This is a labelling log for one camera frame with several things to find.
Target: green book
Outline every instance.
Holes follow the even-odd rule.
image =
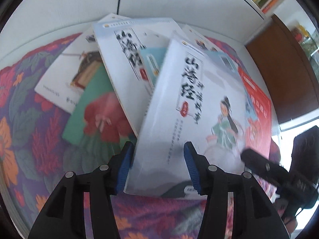
[[[87,85],[62,137],[105,163],[126,141],[136,141],[103,64]]]

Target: long black hair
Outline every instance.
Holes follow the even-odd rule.
[[[238,134],[238,129],[236,127],[236,124],[235,122],[232,120],[232,117],[230,116],[230,103],[229,103],[229,99],[228,97],[224,97],[224,100],[221,101],[222,104],[224,104],[227,108],[227,112],[228,112],[228,115],[227,115],[227,119],[229,121],[229,124],[230,124],[230,128],[236,133]]]

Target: purple fabric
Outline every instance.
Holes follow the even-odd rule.
[[[100,156],[62,139],[69,113],[34,92],[55,58],[78,36],[57,40],[26,54],[0,71],[0,157],[12,200],[28,228],[67,171],[91,172],[104,162]],[[228,54],[241,63],[234,50]],[[270,196],[273,187],[259,179]],[[120,194],[112,198],[121,238],[196,238],[205,201],[153,199]],[[93,238],[89,195],[84,197],[86,232]],[[228,206],[226,238],[231,236],[232,200]]]

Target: orange book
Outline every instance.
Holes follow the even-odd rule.
[[[279,0],[271,0],[270,3],[262,10],[264,14],[267,13]]]

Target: green robe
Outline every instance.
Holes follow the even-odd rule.
[[[236,145],[235,137],[227,129],[231,129],[230,123],[226,117],[223,117],[221,123],[217,123],[212,127],[212,133],[217,136],[217,143],[222,147],[232,150],[232,147]]]

